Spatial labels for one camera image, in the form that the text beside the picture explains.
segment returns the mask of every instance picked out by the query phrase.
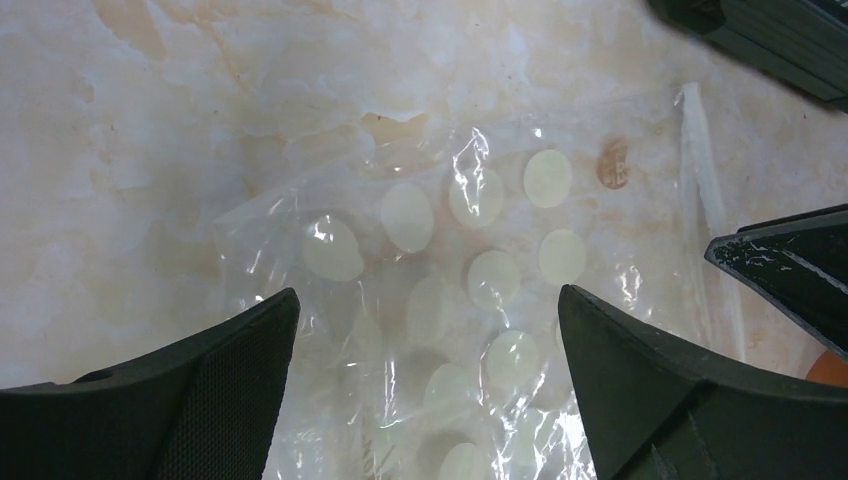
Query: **wrinkled plastic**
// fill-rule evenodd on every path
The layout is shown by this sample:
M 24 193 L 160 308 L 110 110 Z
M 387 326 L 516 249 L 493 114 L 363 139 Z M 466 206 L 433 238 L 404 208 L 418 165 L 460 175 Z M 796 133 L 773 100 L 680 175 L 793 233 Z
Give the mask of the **wrinkled plastic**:
M 266 478 L 447 479 L 456 465 L 467 480 L 475 468 L 481 478 L 593 478 L 557 326 L 560 285 L 544 280 L 538 258 L 555 230 L 586 246 L 574 283 L 738 358 L 736 319 L 711 317 L 699 264 L 710 233 L 701 197 L 720 200 L 704 192 L 714 184 L 699 183 L 713 168 L 700 109 L 697 86 L 687 85 L 401 141 L 337 159 L 221 217 L 225 313 L 283 287 L 302 304 Z M 548 149 L 570 159 L 572 183 L 561 204 L 539 208 L 524 174 Z M 451 208 L 451 185 L 470 214 L 488 216 L 476 199 L 490 171 L 503 184 L 502 209 L 469 228 Z M 384 225 L 384 198 L 399 184 L 419 187 L 432 211 L 420 252 L 407 253 L 426 233 L 426 211 L 410 202 L 408 221 L 403 209 L 389 215 L 411 237 Z M 316 253 L 307 245 L 316 239 L 347 247 Z M 517 267 L 514 295 L 509 268 L 477 275 L 474 260 L 491 250 Z M 338 257 L 322 263 L 328 252 Z M 481 292 L 488 303 L 472 300 Z

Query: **black plastic part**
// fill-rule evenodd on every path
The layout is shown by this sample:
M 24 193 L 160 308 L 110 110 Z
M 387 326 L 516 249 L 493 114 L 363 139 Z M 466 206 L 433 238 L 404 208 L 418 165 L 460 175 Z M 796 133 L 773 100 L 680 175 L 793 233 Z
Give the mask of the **black plastic part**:
M 578 287 L 559 317 L 599 480 L 848 478 L 848 390 L 722 357 Z
M 285 290 L 74 383 L 0 391 L 0 478 L 260 479 L 299 311 Z
M 848 361 L 848 205 L 717 238 L 706 258 Z
M 848 112 L 844 1 L 648 1 L 668 23 Z

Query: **clear plastic bag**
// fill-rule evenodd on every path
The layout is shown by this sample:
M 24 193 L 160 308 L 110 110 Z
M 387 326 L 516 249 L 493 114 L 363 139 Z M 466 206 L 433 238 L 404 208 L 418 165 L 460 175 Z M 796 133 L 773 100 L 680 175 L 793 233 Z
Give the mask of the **clear plastic bag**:
M 218 219 L 225 312 L 283 287 L 302 304 L 266 477 L 593 478 L 564 282 L 738 357 L 700 267 L 700 197 L 720 195 L 698 183 L 699 102 L 687 85 L 401 141 Z

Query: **marble surface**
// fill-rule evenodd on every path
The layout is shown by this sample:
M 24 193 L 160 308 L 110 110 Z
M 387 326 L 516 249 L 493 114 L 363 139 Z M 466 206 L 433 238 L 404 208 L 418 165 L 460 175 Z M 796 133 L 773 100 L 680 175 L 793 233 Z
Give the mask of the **marble surface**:
M 0 387 L 219 322 L 211 220 L 320 159 L 693 80 L 731 228 L 848 201 L 848 116 L 643 0 L 0 0 Z M 748 360 L 803 373 L 743 301 Z

